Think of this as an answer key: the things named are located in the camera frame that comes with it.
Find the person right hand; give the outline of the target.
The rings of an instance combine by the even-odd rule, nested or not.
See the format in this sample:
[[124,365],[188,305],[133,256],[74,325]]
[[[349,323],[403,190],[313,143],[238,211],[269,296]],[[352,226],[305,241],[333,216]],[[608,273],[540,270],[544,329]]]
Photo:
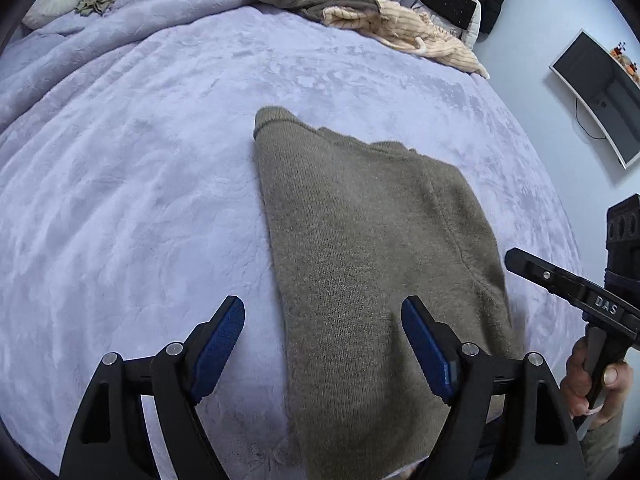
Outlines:
[[[586,395],[591,389],[591,378],[584,370],[587,352],[587,339],[582,337],[574,344],[572,353],[566,361],[566,375],[560,383],[560,391],[567,404],[570,418],[585,416],[589,411]],[[634,370],[626,362],[610,364],[605,369],[600,382],[606,397],[602,408],[592,420],[591,429],[607,424],[623,411],[634,383]]]

